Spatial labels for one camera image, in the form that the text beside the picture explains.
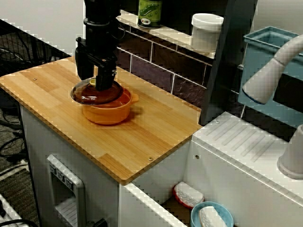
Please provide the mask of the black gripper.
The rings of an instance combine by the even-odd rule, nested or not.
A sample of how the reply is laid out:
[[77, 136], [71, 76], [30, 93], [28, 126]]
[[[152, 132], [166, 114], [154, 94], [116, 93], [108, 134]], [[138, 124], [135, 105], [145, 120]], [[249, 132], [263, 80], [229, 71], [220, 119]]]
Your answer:
[[78, 76], [85, 80], [94, 76], [94, 64], [98, 64], [96, 90], [110, 89], [116, 75], [116, 50], [118, 23], [98, 24], [85, 22], [86, 37], [77, 37], [75, 61]]

